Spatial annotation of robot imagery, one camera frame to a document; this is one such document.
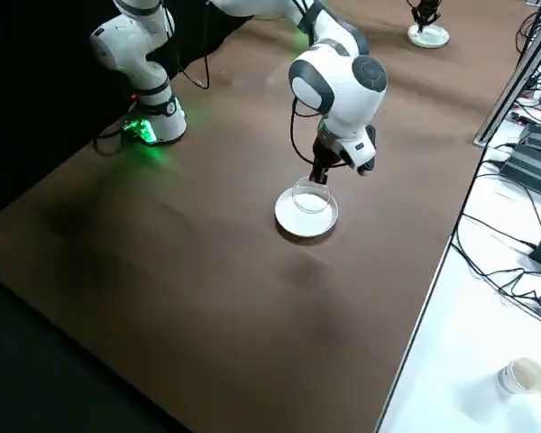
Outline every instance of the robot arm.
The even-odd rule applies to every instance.
[[[441,18],[441,14],[437,12],[437,9],[442,2],[443,0],[421,0],[418,6],[414,6],[407,0],[408,5],[411,6],[411,13],[413,14],[415,23],[418,25],[419,33],[423,32],[425,27]]]
[[[371,58],[366,38],[318,0],[212,0],[226,14],[279,14],[309,36],[310,47],[290,65],[295,97],[322,119],[310,179],[326,183],[340,160],[364,176],[376,153],[369,126],[387,89],[387,73]]]
[[[146,121],[139,135],[147,144],[177,141],[187,124],[169,76],[146,56],[172,36],[174,20],[161,0],[114,0],[120,14],[90,35],[100,63],[123,72],[138,99],[132,117]]]

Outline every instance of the clear plastic cup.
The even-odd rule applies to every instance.
[[[292,187],[292,200],[307,214],[323,212],[332,199],[331,189],[307,178],[301,178]]]

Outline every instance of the black background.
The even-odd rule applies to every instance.
[[[165,0],[175,36],[151,57],[173,77],[216,50],[245,20],[203,0]],[[207,38],[203,38],[207,14]],[[112,0],[0,4],[0,209],[42,179],[130,105],[126,77],[98,65],[88,36],[118,15]]]

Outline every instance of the white plate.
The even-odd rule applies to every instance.
[[[415,45],[423,48],[439,48],[449,42],[449,33],[438,25],[428,25],[422,33],[418,32],[418,25],[408,28],[408,38]]]
[[[324,200],[313,196],[313,200]],[[274,215],[282,228],[299,237],[316,237],[327,233],[336,223],[339,207],[335,198],[331,197],[325,210],[318,213],[308,213],[298,207],[292,199],[292,188],[287,189],[277,199]]]

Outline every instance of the black cable on robot arm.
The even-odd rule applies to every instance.
[[[208,55],[206,53],[206,45],[207,45],[207,39],[208,39],[208,33],[207,33],[207,27],[208,27],[208,5],[210,2],[206,2],[204,5],[204,12],[203,12],[203,22],[202,22],[202,44],[203,44],[203,50],[205,51],[205,55],[203,56],[203,60],[205,62],[205,72],[206,72],[206,84],[204,85],[197,79],[194,79],[189,76],[189,74],[182,68],[180,65],[180,54],[179,54],[179,48],[177,47],[177,66],[179,68],[179,72],[184,75],[184,77],[190,81],[192,84],[194,84],[196,87],[202,89],[202,90],[209,90],[210,89],[210,68],[208,67]],[[166,15],[166,21],[169,25],[170,30],[170,37],[174,36],[174,26],[172,25],[172,21],[170,20],[170,16],[168,15],[168,11],[166,6],[164,5],[164,2],[160,0],[160,5],[162,5],[162,9],[164,11],[164,14]]]
[[[301,113],[299,113],[298,111],[295,110],[295,115],[297,115],[298,117],[317,117],[318,115],[321,115],[320,113],[314,113],[312,115],[302,115]]]
[[[295,113],[297,112],[297,104],[298,104],[298,99],[295,97],[292,100],[292,111],[290,112],[290,144],[292,145],[292,148],[295,150],[295,153],[298,155],[298,157],[301,160],[313,165],[313,162],[309,158],[306,158],[298,150],[297,144],[295,142]]]
[[[305,15],[308,12],[308,6],[307,3],[305,3],[305,0],[301,0],[302,6],[298,2],[298,0],[291,0],[292,3],[297,7],[298,11],[300,12],[301,19],[305,17]],[[310,47],[315,43],[315,32],[313,31],[313,28],[311,26],[310,32],[308,33],[308,46]]]
[[[417,11],[423,17],[431,17],[436,14],[437,18],[440,14],[437,12],[443,0],[420,0],[417,6],[413,5],[409,0],[405,0],[411,10]]]

